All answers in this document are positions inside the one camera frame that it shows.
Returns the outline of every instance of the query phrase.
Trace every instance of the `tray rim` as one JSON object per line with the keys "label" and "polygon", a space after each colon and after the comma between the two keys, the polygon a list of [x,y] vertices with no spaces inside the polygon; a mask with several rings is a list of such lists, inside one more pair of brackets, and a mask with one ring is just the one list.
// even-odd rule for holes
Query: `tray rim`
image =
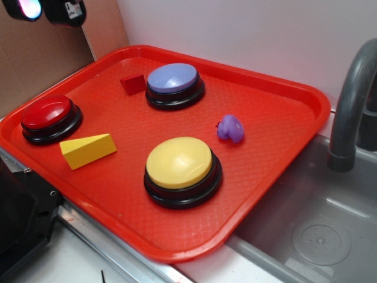
{"label": "tray rim", "polygon": [[[204,60],[201,58],[196,58],[190,55],[180,54],[174,51],[152,47],[149,45],[133,45],[129,47],[120,48],[109,53],[108,55],[102,57],[98,61],[95,61],[90,65],[84,67],[75,74],[62,80],[60,83],[47,89],[40,95],[34,97],[25,104],[16,108],[14,111],[10,112],[2,121],[0,121],[0,146],[3,147],[6,151],[8,151],[11,155],[13,155],[14,158],[18,159],[20,162],[30,167],[32,170],[36,171],[39,174],[42,173],[44,179],[46,179],[52,185],[57,187],[57,189],[59,189],[59,187],[64,184],[60,177],[56,176],[54,172],[51,172],[50,170],[47,170],[46,168],[41,166],[41,164],[39,164],[38,162],[35,162],[33,159],[29,158],[29,156],[23,154],[23,152],[20,152],[18,148],[11,143],[10,140],[3,138],[4,135],[6,136],[8,130],[17,126],[17,124],[14,122],[14,120],[17,120],[15,117],[19,117],[25,107],[29,106],[37,99],[40,99],[48,95],[52,95],[55,92],[55,90],[62,87],[62,85],[65,85],[64,89],[67,90],[67,92],[69,92],[77,86],[78,81],[82,83],[83,81],[89,80],[91,77],[98,74],[101,70],[112,66],[119,60],[135,57],[149,58],[148,56],[150,56],[151,54],[159,55],[159,59],[155,61],[161,61],[165,64],[177,61],[186,62],[188,64],[194,64],[199,73],[207,74],[207,72],[210,70],[212,73],[216,73],[216,75],[211,74],[210,76],[212,77],[216,77],[225,81],[231,81],[233,83],[245,85],[258,90],[267,91],[275,95],[291,98],[306,104],[312,109],[315,115],[314,123],[309,127],[305,134],[303,134],[300,137],[300,139],[296,141],[295,145],[287,151],[284,158],[281,158],[275,164],[273,169],[269,172],[269,175],[275,175],[276,178],[269,180],[266,180],[266,178],[264,178],[261,181],[261,183],[257,185],[257,187],[255,188],[256,190],[258,190],[258,188],[260,187],[270,187],[273,184],[277,177],[280,176],[280,174],[296,158],[300,151],[310,142],[310,140],[314,137],[314,135],[322,127],[322,125],[327,121],[330,115],[329,100],[322,92],[320,92],[314,87],[301,83],[292,82],[282,78],[273,77],[266,74],[257,73],[254,71],[249,71],[209,60]],[[294,96],[291,93],[293,88],[295,89]],[[81,200],[86,200],[88,198],[81,192],[75,193],[79,195]],[[255,201],[255,203],[257,203],[259,199],[263,197],[264,193],[260,195],[260,197],[257,201]],[[253,207],[247,205],[246,200],[240,205],[240,207],[234,212],[234,214],[231,215],[229,220],[219,229],[219,231],[212,238],[210,238],[208,241],[200,244],[195,248],[182,251],[165,251],[159,248],[152,248],[152,246],[156,246],[151,245],[151,242],[144,238],[141,238],[140,236],[134,236],[130,231],[132,229],[129,227],[127,231],[122,229],[125,227],[125,224],[114,219],[114,217],[109,215],[109,213],[106,213],[98,208],[86,209],[83,208],[82,205],[78,204],[77,202],[73,203],[75,205],[78,205],[80,209],[88,213],[91,217],[99,221],[104,226],[111,226],[111,231],[113,233],[115,233],[124,241],[128,242],[131,246],[135,247],[135,249],[139,250],[143,255],[157,261],[172,264],[194,259],[202,254],[206,254],[209,251],[216,249],[217,247],[225,243],[226,239],[234,231],[235,227],[238,226],[238,224],[251,211]]]}

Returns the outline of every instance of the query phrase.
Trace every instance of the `plastic tray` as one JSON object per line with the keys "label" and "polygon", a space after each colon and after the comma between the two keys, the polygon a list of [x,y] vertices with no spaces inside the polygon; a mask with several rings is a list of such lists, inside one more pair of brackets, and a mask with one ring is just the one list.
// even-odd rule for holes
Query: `plastic tray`
{"label": "plastic tray", "polygon": [[[128,95],[120,79],[184,62],[197,68],[206,93],[178,111],[156,110],[144,93]],[[110,133],[118,151],[72,171],[59,144],[33,146],[21,134],[21,114],[35,100],[63,94],[84,115],[69,139]],[[317,89],[149,46],[117,50],[13,111],[0,123],[0,146],[32,168],[72,203],[145,256],[176,263],[225,242],[240,221],[327,120],[330,104]],[[239,144],[220,140],[216,125],[233,114],[245,129]],[[206,142],[223,166],[223,183],[208,202],[170,210],[143,185],[149,152],[191,136]]]}

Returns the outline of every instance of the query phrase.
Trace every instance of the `purple toy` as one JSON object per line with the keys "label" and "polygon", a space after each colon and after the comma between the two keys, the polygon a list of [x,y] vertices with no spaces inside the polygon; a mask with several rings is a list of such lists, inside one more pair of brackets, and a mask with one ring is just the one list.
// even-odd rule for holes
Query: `purple toy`
{"label": "purple toy", "polygon": [[223,140],[231,138],[234,143],[239,143],[244,136],[243,126],[234,115],[225,115],[217,125],[217,135]]}

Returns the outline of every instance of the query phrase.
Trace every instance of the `sink basin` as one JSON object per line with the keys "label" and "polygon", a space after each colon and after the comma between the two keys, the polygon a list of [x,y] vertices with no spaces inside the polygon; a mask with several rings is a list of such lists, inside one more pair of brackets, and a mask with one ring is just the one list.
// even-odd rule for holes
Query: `sink basin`
{"label": "sink basin", "polygon": [[228,245],[287,282],[375,282],[377,157],[358,149],[354,169],[337,173],[326,165],[328,145],[317,135]]}

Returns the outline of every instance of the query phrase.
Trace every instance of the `wooden block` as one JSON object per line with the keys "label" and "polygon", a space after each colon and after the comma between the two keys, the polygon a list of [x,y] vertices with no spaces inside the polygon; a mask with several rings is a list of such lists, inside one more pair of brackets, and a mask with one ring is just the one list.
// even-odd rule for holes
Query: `wooden block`
{"label": "wooden block", "polygon": [[117,151],[110,134],[62,141],[60,149],[72,170]]}
{"label": "wooden block", "polygon": [[127,94],[132,95],[147,89],[144,75],[131,75],[120,79]]}

